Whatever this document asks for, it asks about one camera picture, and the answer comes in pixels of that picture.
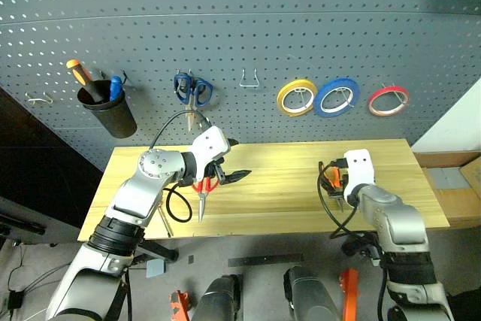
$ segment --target pegboard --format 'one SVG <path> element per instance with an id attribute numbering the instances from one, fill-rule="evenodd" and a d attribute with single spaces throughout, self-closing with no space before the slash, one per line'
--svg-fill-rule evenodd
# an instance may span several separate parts
<path id="1" fill-rule="evenodd" d="M 0 85 L 57 135 L 103 169 L 119 145 L 147 145 L 183 109 L 176 69 L 214 86 L 204 112 L 243 143 L 407 138 L 412 144 L 479 78 L 480 0 L 0 0 Z M 112 138 L 77 100 L 65 68 L 82 60 L 94 78 L 129 76 L 138 123 Z M 257 70 L 260 87 L 239 86 Z M 277 110 L 279 89 L 296 78 L 320 87 L 351 77 L 358 104 L 331 119 Z M 372 116 L 382 84 L 407 88 L 410 106 Z M 26 102 L 45 91 L 52 105 Z M 161 144 L 186 144 L 181 117 Z"/>

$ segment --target blue tape roll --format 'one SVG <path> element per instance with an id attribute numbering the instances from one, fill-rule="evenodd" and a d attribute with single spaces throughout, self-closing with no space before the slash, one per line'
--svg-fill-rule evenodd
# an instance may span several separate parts
<path id="1" fill-rule="evenodd" d="M 359 99 L 359 95 L 361 94 L 359 92 L 358 84 L 349 78 L 339 78 L 324 85 L 321 90 L 318 91 L 316 97 L 314 97 L 313 106 L 316 114 L 320 115 L 321 117 L 335 117 L 346 113 L 351 108 L 346 101 L 339 107 L 331 109 L 325 109 L 322 107 L 322 101 L 327 94 L 338 88 L 347 88 L 348 90 L 345 90 L 344 93 L 349 100 L 349 104 L 355 105 Z"/>

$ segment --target screwdriver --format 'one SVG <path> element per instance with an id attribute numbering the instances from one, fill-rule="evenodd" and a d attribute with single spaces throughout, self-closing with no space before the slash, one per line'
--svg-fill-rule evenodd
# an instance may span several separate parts
<path id="1" fill-rule="evenodd" d="M 83 68 L 78 60 L 70 59 L 67 62 L 67 68 L 72 71 L 72 74 L 78 83 L 82 84 L 83 88 L 85 88 L 85 90 L 92 96 L 95 103 L 104 101 L 104 96 L 95 85 L 92 76 Z"/>

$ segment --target blue object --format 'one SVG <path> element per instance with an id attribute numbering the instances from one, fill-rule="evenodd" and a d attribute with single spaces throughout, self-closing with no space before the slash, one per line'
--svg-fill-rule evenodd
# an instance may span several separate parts
<path id="1" fill-rule="evenodd" d="M 184 104 L 189 104 L 194 97 L 194 105 L 204 107 L 212 98 L 213 85 L 201 78 L 194 78 L 187 73 L 179 73 L 174 76 L 175 95 Z"/>
<path id="2" fill-rule="evenodd" d="M 330 109 L 323 108 L 322 102 L 324 101 L 325 97 L 330 92 L 333 92 L 339 88 L 349 89 L 349 90 L 346 89 L 344 91 L 344 94 L 346 94 L 346 97 L 348 99 L 352 93 L 352 98 L 349 100 L 349 103 L 345 101 L 339 107 L 330 108 Z M 320 115 L 321 117 L 339 116 L 341 114 L 346 113 L 351 107 L 355 105 L 355 103 L 359 99 L 359 94 L 360 94 L 359 86 L 354 80 L 349 78 L 339 78 L 339 79 L 333 80 L 325 84 L 314 97 L 314 102 L 313 102 L 314 112 L 316 112 L 316 114 Z"/>
<path id="3" fill-rule="evenodd" d="M 117 99 L 117 97 L 119 97 L 119 95 L 121 95 L 122 92 L 123 92 L 122 79 L 117 75 L 112 76 L 112 78 L 110 79 L 109 101 L 114 101 L 115 99 Z"/>

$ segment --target blue-handled scissors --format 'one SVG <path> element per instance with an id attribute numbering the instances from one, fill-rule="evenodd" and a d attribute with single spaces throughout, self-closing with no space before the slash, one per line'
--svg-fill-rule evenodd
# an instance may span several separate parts
<path id="1" fill-rule="evenodd" d="M 213 93 L 212 84 L 202 78 L 192 77 L 187 73 L 175 74 L 174 89 L 176 96 L 182 103 L 193 105 L 196 108 L 207 105 Z"/>

